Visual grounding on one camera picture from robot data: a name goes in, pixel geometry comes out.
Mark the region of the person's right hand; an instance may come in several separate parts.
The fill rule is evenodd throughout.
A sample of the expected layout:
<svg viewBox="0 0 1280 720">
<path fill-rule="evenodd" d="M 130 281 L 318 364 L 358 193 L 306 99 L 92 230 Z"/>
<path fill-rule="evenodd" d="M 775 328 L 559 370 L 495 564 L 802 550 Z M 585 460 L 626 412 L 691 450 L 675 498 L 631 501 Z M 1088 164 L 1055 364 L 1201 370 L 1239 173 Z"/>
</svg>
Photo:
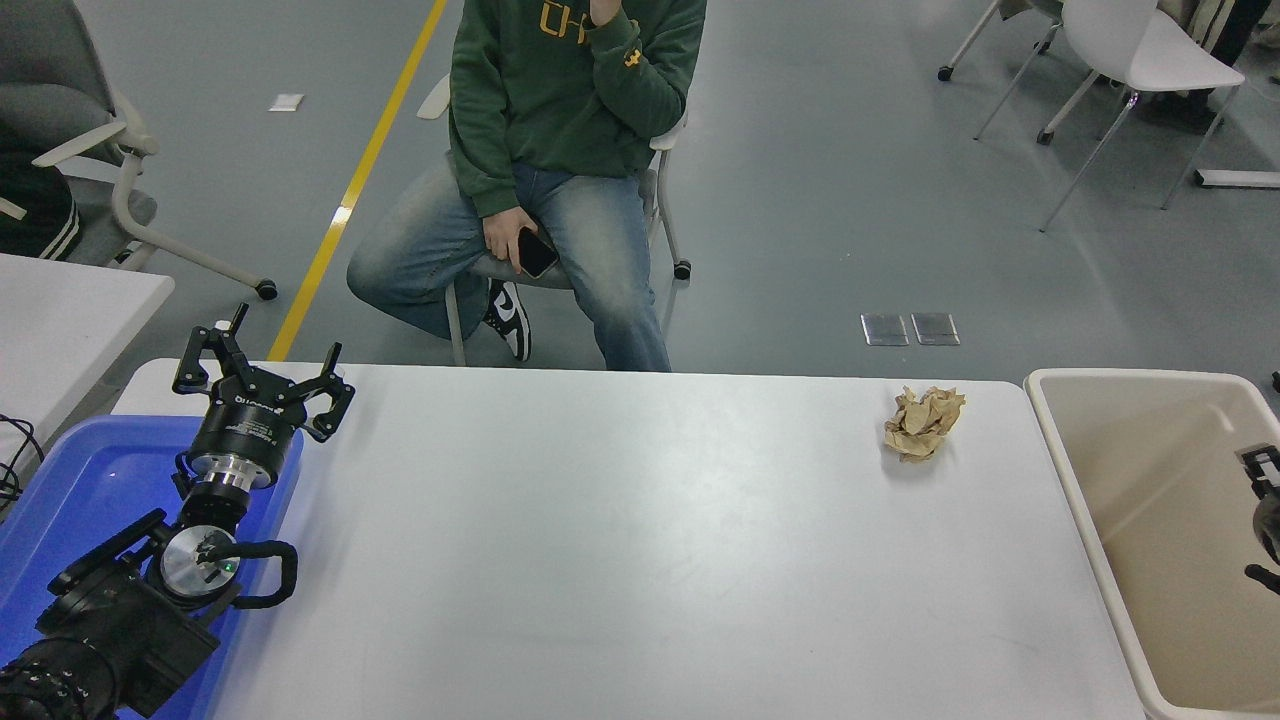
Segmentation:
<svg viewBox="0 0 1280 720">
<path fill-rule="evenodd" d="M 521 208 L 515 206 L 484 217 L 483 236 L 490 254 L 512 265 L 516 274 L 524 273 L 524 261 L 520 250 L 520 236 L 525 231 L 538 234 L 540 228 L 536 222 Z"/>
</svg>

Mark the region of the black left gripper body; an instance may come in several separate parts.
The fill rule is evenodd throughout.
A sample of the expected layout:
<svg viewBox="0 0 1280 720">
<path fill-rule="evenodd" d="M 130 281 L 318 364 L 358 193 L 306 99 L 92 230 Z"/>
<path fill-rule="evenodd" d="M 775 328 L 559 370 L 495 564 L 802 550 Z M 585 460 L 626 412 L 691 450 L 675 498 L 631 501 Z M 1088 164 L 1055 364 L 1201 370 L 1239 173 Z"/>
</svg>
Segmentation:
<svg viewBox="0 0 1280 720">
<path fill-rule="evenodd" d="M 278 406 L 274 398 L 251 397 L 238 380 L 216 382 L 209 411 L 187 451 L 191 470 L 206 473 L 216 460 L 237 457 L 260 473 L 279 473 L 307 414 L 301 404 Z"/>
</svg>

